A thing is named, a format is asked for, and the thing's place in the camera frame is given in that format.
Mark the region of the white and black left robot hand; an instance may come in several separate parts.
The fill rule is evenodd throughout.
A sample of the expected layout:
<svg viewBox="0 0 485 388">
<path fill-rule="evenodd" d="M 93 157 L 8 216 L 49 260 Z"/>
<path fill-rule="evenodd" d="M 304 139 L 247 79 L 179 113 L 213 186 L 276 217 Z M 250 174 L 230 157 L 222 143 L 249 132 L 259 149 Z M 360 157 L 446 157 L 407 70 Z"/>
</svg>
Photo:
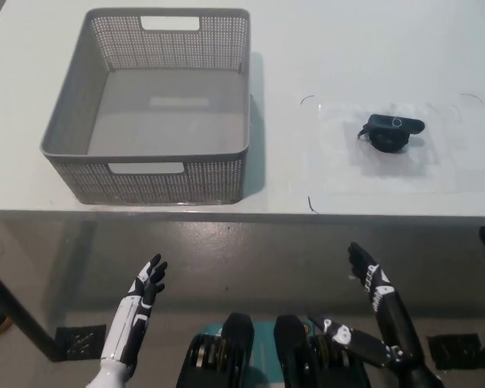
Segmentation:
<svg viewBox="0 0 485 388">
<path fill-rule="evenodd" d="M 162 280 L 166 269 L 167 262 L 157 254 L 138 273 L 112 320 L 101 354 L 102 360 L 114 360 L 127 366 L 135 363 L 153 304 L 165 288 Z"/>
</svg>

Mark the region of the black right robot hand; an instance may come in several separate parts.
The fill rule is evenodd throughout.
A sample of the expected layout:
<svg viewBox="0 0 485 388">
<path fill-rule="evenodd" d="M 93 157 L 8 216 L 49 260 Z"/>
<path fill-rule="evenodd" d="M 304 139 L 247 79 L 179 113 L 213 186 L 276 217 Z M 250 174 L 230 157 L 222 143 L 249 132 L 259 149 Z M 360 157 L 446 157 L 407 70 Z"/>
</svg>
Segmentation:
<svg viewBox="0 0 485 388">
<path fill-rule="evenodd" d="M 320 314 L 307 318 L 336 347 L 379 368 L 401 374 L 425 364 L 424 351 L 403 301 L 381 265 L 358 243 L 348 247 L 352 273 L 361 282 L 371 306 L 380 339 Z"/>
</svg>

